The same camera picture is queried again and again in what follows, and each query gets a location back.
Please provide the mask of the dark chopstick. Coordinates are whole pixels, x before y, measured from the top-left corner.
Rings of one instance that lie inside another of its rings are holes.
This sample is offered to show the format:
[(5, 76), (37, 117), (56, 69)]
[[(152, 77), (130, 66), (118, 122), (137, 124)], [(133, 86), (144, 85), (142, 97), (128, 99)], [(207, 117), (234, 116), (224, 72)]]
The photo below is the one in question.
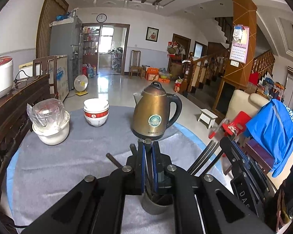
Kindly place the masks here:
[(130, 150), (131, 150), (133, 156), (137, 154), (137, 149), (136, 149), (135, 144), (130, 144)]
[(152, 181), (153, 181), (153, 171), (152, 171), (152, 140), (147, 138), (144, 140), (144, 146), (146, 148), (146, 166), (147, 166), (147, 192), (151, 197), (152, 195)]
[(113, 155), (111, 155), (111, 153), (107, 153), (106, 157), (117, 167), (117, 168), (121, 168), (122, 164), (116, 160)]

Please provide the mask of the dark grey utensil holder cup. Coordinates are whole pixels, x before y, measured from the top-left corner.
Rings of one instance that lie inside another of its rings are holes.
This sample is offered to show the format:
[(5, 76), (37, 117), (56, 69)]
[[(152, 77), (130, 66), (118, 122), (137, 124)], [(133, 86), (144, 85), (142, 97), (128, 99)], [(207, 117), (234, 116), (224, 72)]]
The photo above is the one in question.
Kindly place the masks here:
[(173, 198), (172, 195), (161, 195), (155, 201), (151, 200), (150, 195), (145, 192), (141, 205), (143, 210), (150, 215), (161, 215), (172, 208)]

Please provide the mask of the blue jacket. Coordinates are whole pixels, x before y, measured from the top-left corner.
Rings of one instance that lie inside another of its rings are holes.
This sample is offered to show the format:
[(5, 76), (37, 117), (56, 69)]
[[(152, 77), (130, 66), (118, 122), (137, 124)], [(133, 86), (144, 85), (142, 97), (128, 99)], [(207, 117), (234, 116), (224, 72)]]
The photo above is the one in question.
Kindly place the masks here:
[(273, 158), (272, 177), (282, 173), (293, 153), (293, 111), (277, 99), (270, 100), (246, 124), (245, 137), (252, 137)]

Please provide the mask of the grey table cloth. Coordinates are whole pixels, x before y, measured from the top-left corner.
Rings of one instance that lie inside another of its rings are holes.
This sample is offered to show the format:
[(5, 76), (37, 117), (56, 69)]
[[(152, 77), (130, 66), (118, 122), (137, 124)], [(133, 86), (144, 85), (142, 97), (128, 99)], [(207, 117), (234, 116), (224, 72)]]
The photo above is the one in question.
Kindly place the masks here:
[[(125, 165), (130, 144), (138, 141), (131, 131), (133, 109), (110, 106), (107, 121), (100, 127), (89, 125), (82, 109), (72, 111), (69, 135), (56, 146), (44, 144), (29, 132), (7, 169), (7, 197), (15, 224), (31, 224), (86, 175), (110, 175), (116, 166), (106, 153)], [(166, 130), (159, 145), (173, 164), (185, 170), (206, 147), (178, 123)], [(121, 233), (175, 233), (173, 208), (150, 215), (143, 210), (141, 197), (127, 196)]]

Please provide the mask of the white small stool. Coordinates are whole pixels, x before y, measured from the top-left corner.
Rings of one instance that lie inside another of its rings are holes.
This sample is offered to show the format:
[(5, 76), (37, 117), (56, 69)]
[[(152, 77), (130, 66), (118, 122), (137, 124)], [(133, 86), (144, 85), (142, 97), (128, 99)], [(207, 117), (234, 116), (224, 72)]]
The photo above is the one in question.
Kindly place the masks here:
[(207, 124), (207, 128), (210, 129), (214, 126), (215, 120), (217, 118), (218, 116), (208, 109), (201, 109), (201, 113), (199, 114), (197, 121), (203, 121)]

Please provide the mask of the beige sofa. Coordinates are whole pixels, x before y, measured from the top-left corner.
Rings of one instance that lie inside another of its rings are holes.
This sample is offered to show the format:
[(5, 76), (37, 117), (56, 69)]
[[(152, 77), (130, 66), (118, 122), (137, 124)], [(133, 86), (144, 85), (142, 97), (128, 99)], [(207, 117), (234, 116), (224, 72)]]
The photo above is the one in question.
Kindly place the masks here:
[(248, 94), (242, 90), (235, 90), (229, 102), (225, 118), (232, 121), (241, 111), (252, 118), (258, 113), (261, 107), (268, 102), (269, 100), (259, 94)]

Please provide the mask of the white pot with plastic wrap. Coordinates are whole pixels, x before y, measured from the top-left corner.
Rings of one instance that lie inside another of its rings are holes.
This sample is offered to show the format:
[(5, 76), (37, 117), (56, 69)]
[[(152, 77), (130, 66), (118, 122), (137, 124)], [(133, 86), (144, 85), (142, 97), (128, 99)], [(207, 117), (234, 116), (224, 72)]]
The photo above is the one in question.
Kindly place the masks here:
[(42, 100), (34, 106), (27, 104), (26, 109), (33, 131), (44, 144), (58, 145), (68, 137), (70, 114), (60, 100)]

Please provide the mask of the gold electric kettle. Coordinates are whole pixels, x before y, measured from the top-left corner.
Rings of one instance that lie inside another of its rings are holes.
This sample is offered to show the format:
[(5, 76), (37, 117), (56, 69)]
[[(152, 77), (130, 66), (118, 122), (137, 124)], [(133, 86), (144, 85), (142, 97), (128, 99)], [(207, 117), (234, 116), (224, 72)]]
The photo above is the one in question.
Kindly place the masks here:
[(140, 139), (160, 139), (181, 114), (181, 99), (175, 94), (167, 93), (157, 81), (141, 92), (134, 93), (133, 97), (135, 108), (131, 129)]

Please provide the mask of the small electric fan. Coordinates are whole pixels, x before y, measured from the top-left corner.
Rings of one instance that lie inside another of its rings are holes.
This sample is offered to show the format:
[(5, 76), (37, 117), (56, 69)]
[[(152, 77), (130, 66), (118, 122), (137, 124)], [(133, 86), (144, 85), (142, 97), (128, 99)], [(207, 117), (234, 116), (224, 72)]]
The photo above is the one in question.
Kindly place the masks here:
[(88, 78), (86, 75), (81, 74), (77, 76), (74, 80), (74, 88), (76, 91), (76, 95), (83, 96), (86, 95), (87, 92), (87, 86), (88, 86)]

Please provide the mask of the wooden chair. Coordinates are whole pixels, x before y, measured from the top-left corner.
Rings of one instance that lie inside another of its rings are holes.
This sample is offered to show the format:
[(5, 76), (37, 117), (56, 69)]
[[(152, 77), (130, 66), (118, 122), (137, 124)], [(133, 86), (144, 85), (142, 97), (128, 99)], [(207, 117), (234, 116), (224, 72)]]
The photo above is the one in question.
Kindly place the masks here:
[(139, 50), (132, 50), (130, 57), (130, 78), (133, 76), (133, 73), (136, 73), (140, 78), (142, 78), (143, 68), (141, 66), (141, 52)]

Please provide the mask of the white rice cooker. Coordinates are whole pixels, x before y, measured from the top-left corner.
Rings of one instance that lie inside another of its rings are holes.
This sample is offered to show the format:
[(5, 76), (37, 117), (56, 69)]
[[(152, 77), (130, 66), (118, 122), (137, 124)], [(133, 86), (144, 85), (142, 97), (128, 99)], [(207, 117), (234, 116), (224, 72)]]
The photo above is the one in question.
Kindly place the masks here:
[(8, 94), (13, 87), (13, 59), (0, 56), (0, 98)]

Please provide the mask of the grey refrigerator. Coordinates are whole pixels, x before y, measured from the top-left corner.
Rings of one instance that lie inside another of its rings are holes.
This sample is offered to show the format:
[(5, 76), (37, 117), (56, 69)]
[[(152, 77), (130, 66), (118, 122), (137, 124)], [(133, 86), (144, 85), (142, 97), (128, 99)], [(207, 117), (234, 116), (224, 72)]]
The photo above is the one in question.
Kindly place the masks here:
[(50, 55), (67, 55), (69, 90), (74, 89), (74, 80), (80, 74), (82, 21), (77, 17), (51, 23)]

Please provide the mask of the wall calendar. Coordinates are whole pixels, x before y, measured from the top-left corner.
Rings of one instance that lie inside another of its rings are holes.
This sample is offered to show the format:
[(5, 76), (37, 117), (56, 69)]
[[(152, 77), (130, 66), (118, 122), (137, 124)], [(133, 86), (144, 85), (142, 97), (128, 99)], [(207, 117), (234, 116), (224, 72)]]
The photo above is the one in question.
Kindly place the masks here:
[(233, 28), (232, 45), (229, 59), (246, 63), (249, 44), (249, 27), (236, 25)]

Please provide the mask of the framed wall picture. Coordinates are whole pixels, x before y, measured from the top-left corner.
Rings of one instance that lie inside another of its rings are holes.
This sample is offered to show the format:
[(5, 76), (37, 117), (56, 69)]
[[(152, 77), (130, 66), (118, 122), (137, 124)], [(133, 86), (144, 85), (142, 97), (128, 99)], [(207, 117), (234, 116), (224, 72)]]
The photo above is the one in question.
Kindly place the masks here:
[(147, 27), (146, 41), (157, 42), (159, 29), (153, 27)]

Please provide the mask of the round wall clock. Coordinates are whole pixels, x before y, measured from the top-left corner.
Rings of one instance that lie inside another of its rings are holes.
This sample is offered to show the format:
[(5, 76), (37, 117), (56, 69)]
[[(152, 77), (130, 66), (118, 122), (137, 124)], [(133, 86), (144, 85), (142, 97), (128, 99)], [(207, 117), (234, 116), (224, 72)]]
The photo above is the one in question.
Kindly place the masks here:
[(103, 14), (103, 13), (98, 14), (97, 17), (96, 17), (96, 21), (98, 23), (105, 23), (106, 20), (107, 20), (107, 15)]

